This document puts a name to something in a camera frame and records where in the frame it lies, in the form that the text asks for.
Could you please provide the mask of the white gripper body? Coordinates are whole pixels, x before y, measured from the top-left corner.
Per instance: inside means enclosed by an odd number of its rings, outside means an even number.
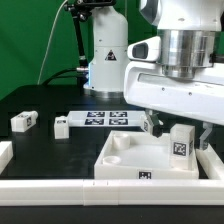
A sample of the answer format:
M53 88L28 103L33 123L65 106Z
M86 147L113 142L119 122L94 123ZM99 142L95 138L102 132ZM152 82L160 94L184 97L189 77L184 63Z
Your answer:
M124 98L128 104L224 126L224 64L184 80L163 75L157 64L132 61L125 71Z

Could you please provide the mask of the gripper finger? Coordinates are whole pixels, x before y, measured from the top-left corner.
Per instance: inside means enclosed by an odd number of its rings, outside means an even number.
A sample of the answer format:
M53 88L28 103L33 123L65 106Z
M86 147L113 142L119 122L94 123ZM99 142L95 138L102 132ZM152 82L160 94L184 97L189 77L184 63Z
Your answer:
M203 129L204 132L200 136L200 149L201 150L206 150L209 144L209 136L212 133L213 130L213 124L204 122L203 123Z
M159 138L162 135L163 131L162 131L162 124L158 118L158 115L153 110L147 109L146 118L151 127L152 135L154 137Z

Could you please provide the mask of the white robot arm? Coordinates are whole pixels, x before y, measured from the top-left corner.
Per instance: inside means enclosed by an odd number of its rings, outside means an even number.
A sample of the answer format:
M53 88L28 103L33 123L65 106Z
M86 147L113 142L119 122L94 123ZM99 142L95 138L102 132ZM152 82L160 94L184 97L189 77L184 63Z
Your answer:
M200 120L205 131L224 125L224 56L216 52L224 0L139 0L147 23L128 25L111 6L93 10L90 94L119 93L147 110Z

